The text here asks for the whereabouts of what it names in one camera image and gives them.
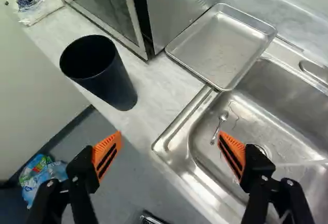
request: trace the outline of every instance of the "metal baking tray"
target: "metal baking tray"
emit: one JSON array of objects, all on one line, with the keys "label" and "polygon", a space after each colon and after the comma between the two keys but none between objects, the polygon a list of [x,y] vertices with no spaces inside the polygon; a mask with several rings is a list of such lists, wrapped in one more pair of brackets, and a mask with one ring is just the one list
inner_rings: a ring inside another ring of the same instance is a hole
[{"label": "metal baking tray", "polygon": [[216,4],[166,47],[166,53],[221,91],[232,90],[277,30],[226,4]]}]

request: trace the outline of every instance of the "black plastic cup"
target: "black plastic cup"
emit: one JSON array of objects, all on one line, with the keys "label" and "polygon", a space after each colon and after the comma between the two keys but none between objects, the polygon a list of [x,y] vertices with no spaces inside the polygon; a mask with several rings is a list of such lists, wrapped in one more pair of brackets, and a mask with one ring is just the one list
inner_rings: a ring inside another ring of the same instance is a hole
[{"label": "black plastic cup", "polygon": [[65,76],[121,111],[133,108],[137,93],[114,43],[89,35],[71,43],[60,57]]}]

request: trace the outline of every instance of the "stainless steel sink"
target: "stainless steel sink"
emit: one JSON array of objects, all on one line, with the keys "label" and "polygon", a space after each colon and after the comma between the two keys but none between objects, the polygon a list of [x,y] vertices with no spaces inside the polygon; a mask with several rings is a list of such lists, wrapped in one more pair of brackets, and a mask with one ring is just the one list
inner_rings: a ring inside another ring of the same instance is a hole
[{"label": "stainless steel sink", "polygon": [[210,144],[224,111],[229,117],[221,129],[258,145],[276,164],[275,179],[299,181],[316,224],[326,223],[328,88],[299,68],[302,60],[310,61],[275,39],[234,90],[205,86],[153,145],[186,186],[228,222],[222,203],[240,218],[248,196],[217,145]]}]

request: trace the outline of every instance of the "gray floor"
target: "gray floor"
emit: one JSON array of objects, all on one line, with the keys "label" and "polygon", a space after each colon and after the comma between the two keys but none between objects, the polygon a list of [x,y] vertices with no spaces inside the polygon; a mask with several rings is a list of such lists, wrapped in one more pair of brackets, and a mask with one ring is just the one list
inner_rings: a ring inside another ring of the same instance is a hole
[{"label": "gray floor", "polygon": [[[51,154],[57,160],[70,161],[85,145],[93,145],[114,132],[115,128],[94,110],[51,150]],[[144,209],[170,223],[209,223],[151,163],[124,140],[100,188],[92,195],[99,223],[133,223]],[[74,223],[69,207],[63,223]]]}]

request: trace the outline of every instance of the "marble countertop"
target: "marble countertop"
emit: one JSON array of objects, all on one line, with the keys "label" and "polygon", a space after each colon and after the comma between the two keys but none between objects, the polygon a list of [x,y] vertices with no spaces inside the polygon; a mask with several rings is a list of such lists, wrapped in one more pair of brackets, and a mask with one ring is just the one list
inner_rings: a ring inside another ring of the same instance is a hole
[{"label": "marble countertop", "polygon": [[150,153],[151,144],[204,86],[201,81],[171,61],[164,52],[144,62],[68,6],[50,14],[34,26],[24,28],[24,31],[58,68],[59,58],[65,47],[84,35],[105,35],[115,43],[138,93],[138,102],[132,110],[118,111],[73,83],[143,154]]}]

